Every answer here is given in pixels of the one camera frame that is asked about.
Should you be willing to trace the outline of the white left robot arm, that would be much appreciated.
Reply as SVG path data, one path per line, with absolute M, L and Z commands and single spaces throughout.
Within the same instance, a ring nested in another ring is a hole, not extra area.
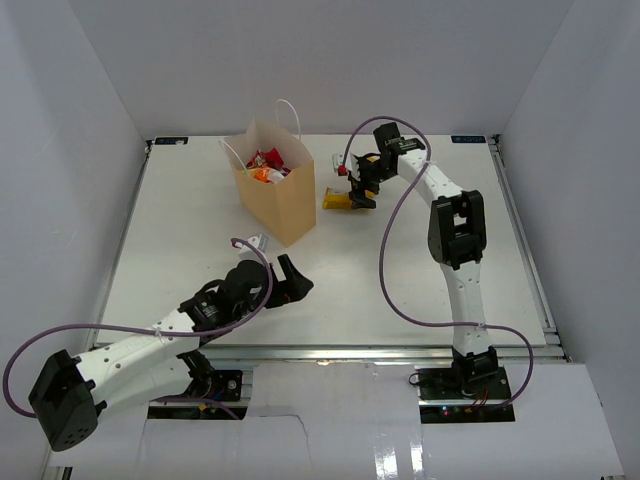
M 137 405 L 167 398 L 217 407 L 240 397 L 242 374 L 217 371 L 201 347 L 253 312 L 304 299 L 313 282 L 288 255 L 279 256 L 284 277 L 272 266 L 244 259 L 222 279 L 159 320 L 148 334 L 132 334 L 75 356 L 61 350 L 45 362 L 28 400 L 51 449 L 71 449 L 99 423 Z

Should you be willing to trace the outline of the orange snack packet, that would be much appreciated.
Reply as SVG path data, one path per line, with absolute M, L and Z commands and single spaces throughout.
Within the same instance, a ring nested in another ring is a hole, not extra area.
M 248 170 L 248 175 L 254 180 L 266 184 L 277 184 L 284 180 L 290 171 L 288 169 L 274 169 L 267 165 L 259 166 Z

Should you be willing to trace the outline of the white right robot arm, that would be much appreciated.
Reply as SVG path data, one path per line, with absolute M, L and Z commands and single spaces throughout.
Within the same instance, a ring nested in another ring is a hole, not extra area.
M 409 183 L 385 227 L 378 267 L 384 268 L 384 252 L 399 208 L 415 191 L 429 207 L 427 246 L 444 275 L 451 306 L 453 328 L 451 384 L 461 397 L 472 399 L 488 391 L 499 371 L 496 349 L 485 323 L 480 287 L 480 263 L 487 245 L 484 199 L 477 190 L 465 190 L 431 160 L 426 137 L 401 135 L 398 126 L 409 123 L 397 117 L 376 116 L 366 120 L 384 123 L 374 132 L 378 151 L 355 155 L 346 147 L 335 172 L 349 179 L 352 209 L 372 210 L 380 185 L 396 176 Z

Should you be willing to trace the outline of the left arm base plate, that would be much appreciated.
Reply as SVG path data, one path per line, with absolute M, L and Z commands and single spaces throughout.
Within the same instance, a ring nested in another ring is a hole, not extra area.
M 151 404 L 151 420 L 243 420 L 247 408 L 241 406 L 243 372 L 217 370 L 205 380 L 193 381 L 173 401 Z

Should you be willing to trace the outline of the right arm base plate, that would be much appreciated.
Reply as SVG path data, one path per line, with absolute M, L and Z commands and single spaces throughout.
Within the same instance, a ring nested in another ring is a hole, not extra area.
M 503 367 L 470 386 L 462 386 L 449 368 L 425 368 L 412 373 L 408 383 L 417 389 L 423 425 L 512 423 L 512 405 L 499 407 L 511 398 Z

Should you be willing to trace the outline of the small red triangular snack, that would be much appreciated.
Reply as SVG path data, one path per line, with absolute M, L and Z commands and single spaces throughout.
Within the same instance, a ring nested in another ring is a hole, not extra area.
M 275 170 L 281 170 L 284 167 L 284 160 L 276 148 L 268 151 L 257 150 L 246 164 L 247 169 L 269 167 Z

